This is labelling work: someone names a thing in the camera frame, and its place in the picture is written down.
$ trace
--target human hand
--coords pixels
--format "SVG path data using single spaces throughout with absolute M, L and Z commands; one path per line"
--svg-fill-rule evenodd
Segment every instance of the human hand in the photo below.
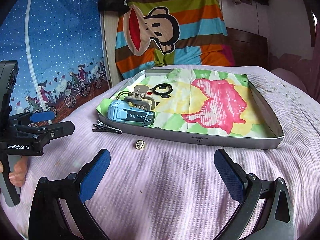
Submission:
M 20 160 L 14 165 L 13 172 L 9 173 L 10 182 L 17 186 L 22 187 L 26 182 L 26 174 L 28 171 L 28 157 L 22 156 Z M 0 172 L 3 172 L 3 165 L 0 162 Z

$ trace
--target black hair clip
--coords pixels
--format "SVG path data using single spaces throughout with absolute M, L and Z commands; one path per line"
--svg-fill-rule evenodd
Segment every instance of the black hair clip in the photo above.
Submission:
M 95 127 L 95 129 L 92 129 L 93 132 L 113 132 L 117 134 L 122 134 L 122 131 L 120 129 L 108 126 L 99 120 L 97 120 L 97 123 L 98 124 L 93 124 L 93 126 Z

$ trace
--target wooden headboard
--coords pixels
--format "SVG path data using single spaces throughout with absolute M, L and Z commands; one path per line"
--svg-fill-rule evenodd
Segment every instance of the wooden headboard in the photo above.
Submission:
M 236 66 L 268 69 L 268 39 L 257 34 L 227 28 Z

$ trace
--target screw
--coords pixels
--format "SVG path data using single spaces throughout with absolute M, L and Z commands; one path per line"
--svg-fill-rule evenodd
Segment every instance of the screw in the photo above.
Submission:
M 42 177 L 39 179 L 39 182 L 40 183 L 45 183 L 47 181 L 47 178 L 46 177 Z
M 278 182 L 281 183 L 281 184 L 284 184 L 284 179 L 278 178 Z
M 76 176 L 77 176 L 76 173 L 70 173 L 67 178 L 70 179 L 70 180 L 73 180 L 73 179 L 76 178 Z
M 254 175 L 253 173 L 250 173 L 250 174 L 249 174 L 249 179 L 256 180 L 256 179 L 257 179 L 257 176 Z

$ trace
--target black bag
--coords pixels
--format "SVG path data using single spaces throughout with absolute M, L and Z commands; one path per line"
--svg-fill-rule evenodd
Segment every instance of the black bag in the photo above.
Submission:
M 99 12 L 119 12 L 120 15 L 127 13 L 130 8 L 127 4 L 127 0 L 99 0 L 98 1 Z

